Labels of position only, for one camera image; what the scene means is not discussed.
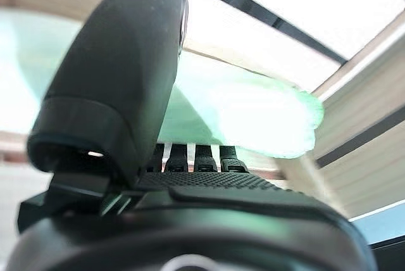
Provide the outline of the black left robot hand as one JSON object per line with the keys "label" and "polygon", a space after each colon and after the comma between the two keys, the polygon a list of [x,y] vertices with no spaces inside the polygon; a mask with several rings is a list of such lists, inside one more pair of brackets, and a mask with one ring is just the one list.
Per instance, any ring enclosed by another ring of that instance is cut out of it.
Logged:
{"label": "black left robot hand", "polygon": [[231,146],[162,162],[187,0],[102,0],[27,139],[47,191],[20,204],[8,270],[376,270],[330,206],[247,171]]}

